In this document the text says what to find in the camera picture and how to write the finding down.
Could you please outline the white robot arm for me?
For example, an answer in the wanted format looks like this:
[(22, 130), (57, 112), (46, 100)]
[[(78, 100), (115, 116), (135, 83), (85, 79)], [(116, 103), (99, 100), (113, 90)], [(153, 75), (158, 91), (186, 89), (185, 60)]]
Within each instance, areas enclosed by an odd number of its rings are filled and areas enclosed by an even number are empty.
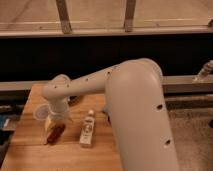
[(180, 171), (162, 83), (160, 66), (140, 58), (71, 81), (58, 75), (42, 96), (60, 120), (68, 97), (103, 93), (123, 171)]

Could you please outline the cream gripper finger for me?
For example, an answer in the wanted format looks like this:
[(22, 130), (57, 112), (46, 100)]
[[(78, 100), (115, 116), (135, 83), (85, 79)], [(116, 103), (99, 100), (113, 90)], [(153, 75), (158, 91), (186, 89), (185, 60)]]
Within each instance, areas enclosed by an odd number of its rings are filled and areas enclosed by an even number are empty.
[(73, 123), (72, 117), (71, 116), (67, 116), (66, 118), (68, 121), (70, 121), (71, 123)]
[(54, 125), (54, 120), (50, 116), (48, 116), (45, 120), (45, 131), (49, 132), (54, 127)]

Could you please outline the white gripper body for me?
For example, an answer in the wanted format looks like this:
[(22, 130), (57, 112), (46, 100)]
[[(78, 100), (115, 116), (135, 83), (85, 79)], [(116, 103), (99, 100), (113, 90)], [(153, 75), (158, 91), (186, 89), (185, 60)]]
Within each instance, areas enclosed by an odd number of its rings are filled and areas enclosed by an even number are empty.
[(69, 114), (69, 105), (66, 101), (53, 101), (49, 103), (50, 117), (54, 120), (65, 119)]

